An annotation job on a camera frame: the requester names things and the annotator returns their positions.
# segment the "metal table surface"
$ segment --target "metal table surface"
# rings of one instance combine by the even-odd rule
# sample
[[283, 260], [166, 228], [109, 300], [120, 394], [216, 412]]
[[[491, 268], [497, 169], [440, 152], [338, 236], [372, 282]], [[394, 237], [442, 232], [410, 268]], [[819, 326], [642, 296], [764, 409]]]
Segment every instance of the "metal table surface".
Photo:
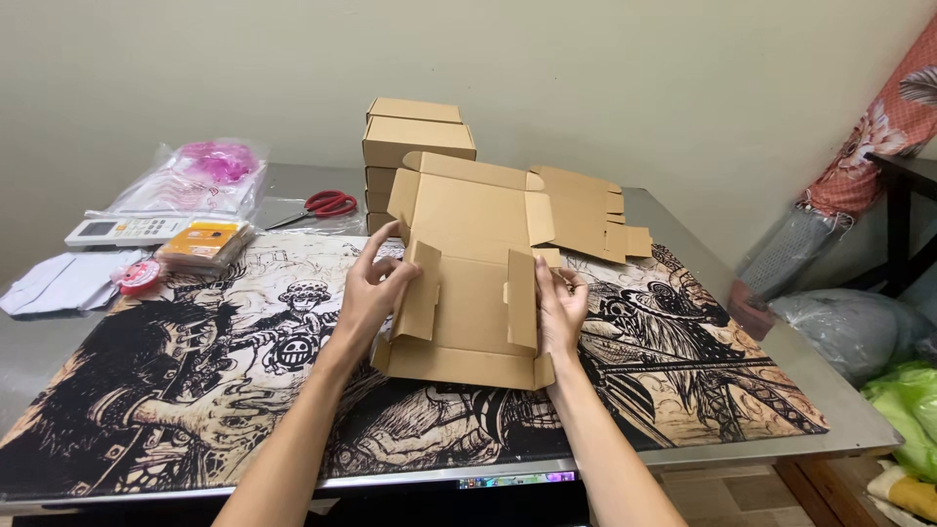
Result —
[[[269, 169], [268, 183], [267, 198], [257, 217], [260, 226], [273, 223], [296, 211], [293, 208], [295, 203], [280, 202], [276, 198], [304, 200], [316, 191], [338, 188], [364, 203], [364, 174], [361, 170], [274, 163]], [[703, 286], [725, 306], [735, 278], [733, 272], [649, 192], [641, 188], [625, 188], [623, 193], [629, 224], [648, 226], [654, 241], [671, 249]], [[37, 254], [35, 263], [51, 256], [52, 254]], [[45, 388], [55, 372], [78, 349], [103, 316], [103, 312], [96, 312], [83, 318], [32, 321], [14, 321], [6, 314], [0, 316], [0, 371], [3, 372], [3, 382], [0, 384], [0, 431], [6, 433], [12, 427], [33, 398]], [[641, 452], [641, 460], [653, 472], [714, 465], [773, 463], [781, 458], [802, 456], [846, 457], [864, 452], [883, 453], [901, 444], [900, 435], [888, 422], [792, 327], [779, 323], [762, 342], [762, 347], [808, 399], [825, 414], [830, 432]], [[572, 459], [556, 459], [403, 474], [330, 478], [320, 481], [320, 489], [573, 470], [575, 463]], [[228, 494], [232, 489], [102, 496], [42, 503], [0, 503], [0, 512], [43, 504], [81, 506], [102, 501], [214, 496]]]

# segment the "red floral cloth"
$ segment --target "red floral cloth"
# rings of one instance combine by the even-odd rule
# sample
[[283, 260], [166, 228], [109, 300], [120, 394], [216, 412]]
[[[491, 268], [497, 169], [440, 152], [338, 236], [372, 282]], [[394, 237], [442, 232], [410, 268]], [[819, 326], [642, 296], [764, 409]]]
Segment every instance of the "red floral cloth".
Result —
[[864, 158], [914, 155], [937, 133], [937, 17], [891, 74], [833, 162], [807, 189], [802, 204], [827, 216], [858, 218], [882, 189], [878, 168]]

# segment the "black and white illustration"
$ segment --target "black and white illustration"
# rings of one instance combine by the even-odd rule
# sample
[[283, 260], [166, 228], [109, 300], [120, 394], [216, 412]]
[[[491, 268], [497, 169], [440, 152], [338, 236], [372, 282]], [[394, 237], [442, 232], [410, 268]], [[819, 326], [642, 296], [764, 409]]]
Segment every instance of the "black and white illustration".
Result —
[[[0, 442], [8, 499], [234, 485], [328, 341], [365, 238], [258, 237], [218, 280], [122, 299]], [[402, 255], [399, 243], [380, 256]], [[826, 431], [672, 254], [567, 256], [589, 282], [580, 358], [639, 450]], [[326, 477], [570, 455], [543, 391], [387, 378], [339, 404]]]

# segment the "red scissors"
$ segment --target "red scissors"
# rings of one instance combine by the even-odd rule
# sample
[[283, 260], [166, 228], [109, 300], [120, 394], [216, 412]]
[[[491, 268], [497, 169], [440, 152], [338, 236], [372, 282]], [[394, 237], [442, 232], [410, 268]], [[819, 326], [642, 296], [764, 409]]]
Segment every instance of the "red scissors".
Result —
[[293, 223], [293, 221], [299, 221], [306, 216], [329, 218], [341, 214], [348, 214], [349, 212], [353, 212], [358, 208], [358, 200], [355, 200], [354, 196], [349, 196], [341, 190], [323, 190], [322, 192], [318, 192], [313, 197], [306, 200], [304, 208], [305, 211], [299, 214], [294, 214], [289, 218], [279, 221], [278, 223], [267, 227], [267, 229], [282, 227], [284, 225]]

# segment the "flat cardboard box blank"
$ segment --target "flat cardboard box blank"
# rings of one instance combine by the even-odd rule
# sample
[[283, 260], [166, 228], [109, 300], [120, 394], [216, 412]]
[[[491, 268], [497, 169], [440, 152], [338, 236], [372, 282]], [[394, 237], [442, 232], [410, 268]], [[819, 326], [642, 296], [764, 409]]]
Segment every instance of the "flat cardboard box blank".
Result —
[[364, 165], [369, 167], [404, 168], [403, 158], [410, 152], [475, 159], [475, 142], [466, 125], [414, 119], [371, 117], [362, 148]]
[[651, 256], [647, 227], [624, 225], [621, 187], [603, 179], [554, 167], [531, 167], [550, 196], [556, 237], [551, 242], [611, 262]]
[[397, 169], [384, 169], [379, 167], [367, 167], [364, 169], [367, 189], [375, 192], [391, 193], [394, 188], [394, 175]]
[[383, 213], [369, 213], [367, 215], [367, 233], [376, 233], [385, 224], [394, 221], [394, 217]]
[[423, 273], [394, 310], [372, 365], [395, 377], [533, 390], [554, 381], [537, 356], [534, 251], [554, 236], [534, 173], [407, 154], [388, 205], [404, 260]]
[[387, 203], [391, 200], [389, 192], [372, 192], [367, 190], [364, 193], [364, 201], [367, 203], [367, 212], [387, 213]]
[[402, 98], [378, 97], [374, 99], [371, 108], [367, 111], [367, 118], [370, 119], [374, 115], [462, 124], [462, 112], [459, 111], [458, 106]]

